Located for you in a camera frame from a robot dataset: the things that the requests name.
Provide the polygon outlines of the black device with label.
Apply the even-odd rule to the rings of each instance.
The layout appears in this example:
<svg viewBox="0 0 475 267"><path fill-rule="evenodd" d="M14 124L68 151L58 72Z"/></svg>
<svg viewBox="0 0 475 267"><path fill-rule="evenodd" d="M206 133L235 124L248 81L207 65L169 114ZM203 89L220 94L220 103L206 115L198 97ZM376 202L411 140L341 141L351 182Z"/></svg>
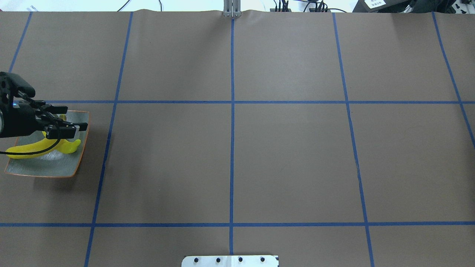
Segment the black device with label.
<svg viewBox="0 0 475 267"><path fill-rule="evenodd" d="M358 0L353 13L400 13L411 0Z"/></svg>

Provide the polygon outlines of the aluminium frame post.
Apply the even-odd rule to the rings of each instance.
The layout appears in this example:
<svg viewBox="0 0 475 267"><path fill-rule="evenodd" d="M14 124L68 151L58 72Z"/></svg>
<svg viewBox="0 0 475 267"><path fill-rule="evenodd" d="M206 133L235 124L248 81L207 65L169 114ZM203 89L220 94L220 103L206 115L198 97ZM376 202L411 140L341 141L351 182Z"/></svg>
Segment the aluminium frame post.
<svg viewBox="0 0 475 267"><path fill-rule="evenodd" d="M229 18L241 17L241 0L224 0L223 16Z"/></svg>

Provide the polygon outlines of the yellow banana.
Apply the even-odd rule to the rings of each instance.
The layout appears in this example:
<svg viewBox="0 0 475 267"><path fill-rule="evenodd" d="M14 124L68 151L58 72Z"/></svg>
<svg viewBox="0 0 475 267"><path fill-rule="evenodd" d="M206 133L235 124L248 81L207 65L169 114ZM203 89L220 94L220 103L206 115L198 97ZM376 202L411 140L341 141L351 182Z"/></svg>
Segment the yellow banana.
<svg viewBox="0 0 475 267"><path fill-rule="evenodd" d="M41 140L41 144L38 143L39 148L41 150L44 150L46 148L49 148L55 142L57 141L56 139L48 139L47 136L48 134L45 131L41 132L43 135L43 139ZM48 154L53 151L58 151L59 153L62 154L72 154L78 150L80 145L82 144L82 141L80 139L73 138L71 140L69 139L61 139L58 144L55 144L54 147L50 148L49 150L43 152L43 154Z"/></svg>
<svg viewBox="0 0 475 267"><path fill-rule="evenodd" d="M39 156L48 154L54 149L56 149L59 143L57 143L53 147L52 145L55 144L57 141L58 141L57 139L53 140L53 139L43 138L42 140L31 143L31 144L24 144L24 145L10 147L6 150L7 153L31 153L31 152L46 150L46 148L50 148L50 149L42 153L37 153L37 154L8 154L7 156L12 159L30 159L30 158L39 157Z"/></svg>

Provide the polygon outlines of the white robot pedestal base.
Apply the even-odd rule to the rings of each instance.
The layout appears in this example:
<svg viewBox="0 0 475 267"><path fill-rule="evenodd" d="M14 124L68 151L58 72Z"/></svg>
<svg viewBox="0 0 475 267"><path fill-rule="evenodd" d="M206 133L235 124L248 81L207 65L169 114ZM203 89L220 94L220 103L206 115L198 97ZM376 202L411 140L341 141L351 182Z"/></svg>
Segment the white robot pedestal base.
<svg viewBox="0 0 475 267"><path fill-rule="evenodd" d="M222 255L186 256L182 267L279 267L278 256L273 255Z"/></svg>

